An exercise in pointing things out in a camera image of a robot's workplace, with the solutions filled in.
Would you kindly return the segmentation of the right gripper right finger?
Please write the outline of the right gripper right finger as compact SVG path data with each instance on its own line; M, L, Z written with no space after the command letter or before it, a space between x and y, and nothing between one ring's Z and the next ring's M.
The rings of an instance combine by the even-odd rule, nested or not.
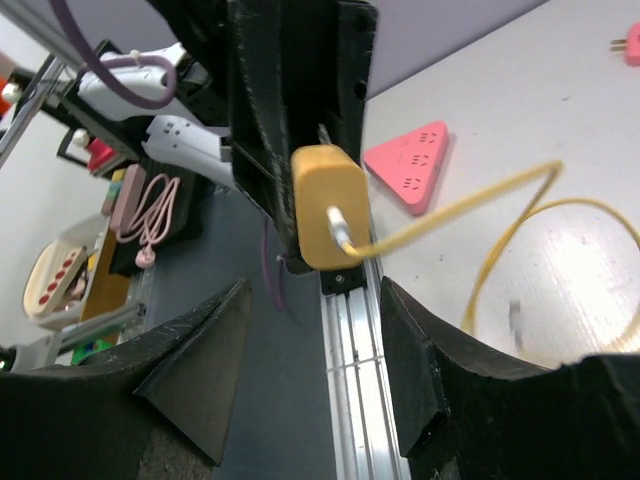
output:
M401 455L415 479L635 479L639 359L546 369L424 308L391 279L381 330Z

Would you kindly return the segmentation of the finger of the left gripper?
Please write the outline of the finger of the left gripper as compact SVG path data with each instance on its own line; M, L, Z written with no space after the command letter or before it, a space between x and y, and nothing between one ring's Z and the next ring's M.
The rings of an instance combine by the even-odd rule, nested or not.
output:
M361 162L365 101L376 35L378 10L368 1L337 3L335 72L329 81L330 103L322 125L332 143Z

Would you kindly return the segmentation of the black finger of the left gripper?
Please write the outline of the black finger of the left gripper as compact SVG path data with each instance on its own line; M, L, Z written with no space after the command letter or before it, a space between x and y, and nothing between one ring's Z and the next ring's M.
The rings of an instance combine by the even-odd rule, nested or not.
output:
M291 114L300 86L297 1L230 1L227 77L232 138L258 178L236 178L273 222L285 254L300 258L293 206Z

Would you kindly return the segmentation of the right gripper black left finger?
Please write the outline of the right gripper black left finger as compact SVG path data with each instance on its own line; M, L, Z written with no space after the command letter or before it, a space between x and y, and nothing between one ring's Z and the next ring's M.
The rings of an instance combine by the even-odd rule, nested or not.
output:
M241 279L76 366L1 377L5 479L208 479L224 456L250 325Z

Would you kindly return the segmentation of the yellow plug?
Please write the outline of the yellow plug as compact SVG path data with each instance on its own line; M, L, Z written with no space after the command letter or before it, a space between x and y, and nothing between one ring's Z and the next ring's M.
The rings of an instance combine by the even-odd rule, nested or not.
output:
M319 271L360 264L341 244L349 241L362 247L370 242L367 178L362 168L332 144L297 149L291 167L303 260Z

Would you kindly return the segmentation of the pink triangular power strip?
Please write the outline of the pink triangular power strip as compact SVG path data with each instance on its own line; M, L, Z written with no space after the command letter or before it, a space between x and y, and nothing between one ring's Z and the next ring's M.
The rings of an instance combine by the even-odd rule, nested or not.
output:
M424 214L449 146L449 131L436 121L370 148L368 171L414 216Z

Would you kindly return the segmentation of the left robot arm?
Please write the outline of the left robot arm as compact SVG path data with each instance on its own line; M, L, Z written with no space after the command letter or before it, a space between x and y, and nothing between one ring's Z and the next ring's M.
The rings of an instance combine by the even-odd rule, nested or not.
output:
M187 53L211 78L230 130L221 138L167 113L177 90L164 56L98 57L68 5L51 5L86 68L123 101L154 113L142 141L152 159L248 197L271 219L289 269L349 268L338 237L370 237L360 164L378 11L367 1L157 1Z

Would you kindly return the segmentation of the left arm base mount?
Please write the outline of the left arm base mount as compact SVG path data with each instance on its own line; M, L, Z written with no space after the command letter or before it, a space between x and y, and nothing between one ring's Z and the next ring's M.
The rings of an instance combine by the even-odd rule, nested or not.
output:
M367 284L365 269L362 265L348 269L321 271L320 281L321 291L325 296L347 294Z

